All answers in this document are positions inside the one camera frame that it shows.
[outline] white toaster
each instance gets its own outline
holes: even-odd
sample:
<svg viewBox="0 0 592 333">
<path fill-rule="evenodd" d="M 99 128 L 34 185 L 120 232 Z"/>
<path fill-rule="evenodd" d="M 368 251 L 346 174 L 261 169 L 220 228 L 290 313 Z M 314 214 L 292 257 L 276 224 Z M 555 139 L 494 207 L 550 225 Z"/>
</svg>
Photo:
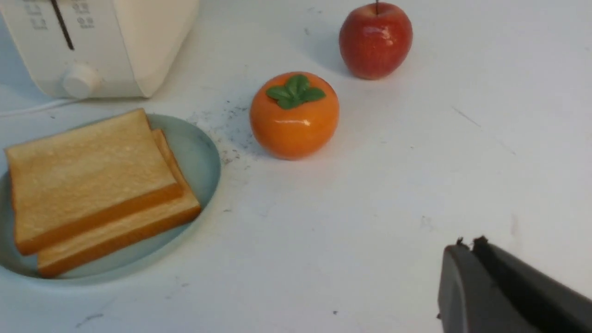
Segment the white toaster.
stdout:
<svg viewBox="0 0 592 333">
<path fill-rule="evenodd" d="M 150 97 L 199 0 L 0 0 L 31 79 L 56 98 Z"/>
</svg>

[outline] white table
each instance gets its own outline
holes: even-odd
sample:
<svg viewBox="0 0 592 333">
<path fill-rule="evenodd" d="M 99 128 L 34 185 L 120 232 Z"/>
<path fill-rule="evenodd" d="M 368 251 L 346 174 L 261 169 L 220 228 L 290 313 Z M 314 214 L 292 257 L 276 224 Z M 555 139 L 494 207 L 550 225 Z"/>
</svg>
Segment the white table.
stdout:
<svg viewBox="0 0 592 333">
<path fill-rule="evenodd" d="M 337 48 L 363 3 L 203 0 L 151 100 L 0 118 L 4 147 L 144 107 L 194 122 L 226 161 L 213 214 L 176 251 L 95 286 L 3 278 L 0 331 L 441 332 L 458 236 L 592 297 L 592 2 L 400 0 L 413 47 L 380 82 L 352 78 Z M 0 50 L 0 113 L 48 101 L 4 27 Z M 247 142 L 252 95 L 292 70 L 342 104 L 334 139 L 301 162 Z"/>
</svg>

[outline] bread slice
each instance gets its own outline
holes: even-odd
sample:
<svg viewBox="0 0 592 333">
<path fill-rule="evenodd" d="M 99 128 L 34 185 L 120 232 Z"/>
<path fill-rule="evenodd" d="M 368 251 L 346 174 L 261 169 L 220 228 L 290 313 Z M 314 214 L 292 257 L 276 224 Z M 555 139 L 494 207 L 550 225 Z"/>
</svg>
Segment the bread slice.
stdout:
<svg viewBox="0 0 592 333">
<path fill-rule="evenodd" d="M 162 130 L 155 130 L 153 134 L 170 170 L 183 187 L 183 196 L 42 249 L 37 254 L 37 267 L 41 276 L 47 278 L 58 276 L 136 242 L 190 222 L 199 215 L 200 203 L 181 173 L 164 133 Z"/>
<path fill-rule="evenodd" d="M 23 255 L 182 194 L 143 109 L 5 153 Z"/>
</svg>

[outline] power cord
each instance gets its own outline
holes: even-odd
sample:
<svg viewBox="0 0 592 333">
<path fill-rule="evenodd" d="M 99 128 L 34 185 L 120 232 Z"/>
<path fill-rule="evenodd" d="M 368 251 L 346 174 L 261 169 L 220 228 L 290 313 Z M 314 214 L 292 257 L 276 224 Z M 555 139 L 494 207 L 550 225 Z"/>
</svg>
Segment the power cord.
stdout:
<svg viewBox="0 0 592 333">
<path fill-rule="evenodd" d="M 23 108 L 20 110 L 0 111 L 0 119 L 14 117 L 14 116 L 21 116 L 23 114 L 32 114 L 32 113 L 47 111 L 47 110 L 51 110 L 52 108 L 61 107 L 61 106 L 72 104 L 72 103 L 77 103 L 79 101 L 80 100 L 62 99 L 62 100 L 47 102 L 45 104 L 38 105 L 36 107 Z"/>
</svg>

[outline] green leaf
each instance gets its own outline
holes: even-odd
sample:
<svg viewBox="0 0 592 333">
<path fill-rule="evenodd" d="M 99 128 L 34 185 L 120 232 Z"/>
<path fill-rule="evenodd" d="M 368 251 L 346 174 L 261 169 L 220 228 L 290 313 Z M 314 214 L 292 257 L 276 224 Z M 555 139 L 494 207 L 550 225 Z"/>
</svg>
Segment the green leaf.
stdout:
<svg viewBox="0 0 592 333">
<path fill-rule="evenodd" d="M 279 100 L 278 105 L 279 107 L 283 108 L 284 110 L 289 110 L 291 108 L 295 108 L 301 104 L 298 100 Z"/>
<path fill-rule="evenodd" d="M 300 94 L 301 91 L 301 87 L 302 86 L 306 86 L 308 85 L 308 79 L 306 78 L 306 76 L 302 75 L 302 74 L 296 74 L 291 76 L 287 81 L 286 81 L 286 89 L 288 90 L 288 92 L 293 96 L 293 97 L 298 97 L 298 95 Z"/>
<path fill-rule="evenodd" d="M 310 81 L 308 78 L 302 74 L 296 75 L 298 77 L 298 91 L 297 94 L 299 97 L 302 96 L 302 93 L 305 92 L 310 88 Z"/>
<path fill-rule="evenodd" d="M 265 94 L 275 100 L 284 100 L 287 98 L 292 98 L 288 90 L 280 85 L 276 85 L 274 87 L 267 89 Z"/>
<path fill-rule="evenodd" d="M 318 100 L 322 100 L 327 95 L 324 91 L 319 88 L 309 88 L 302 94 L 302 99 L 305 102 L 314 102 Z"/>
</svg>

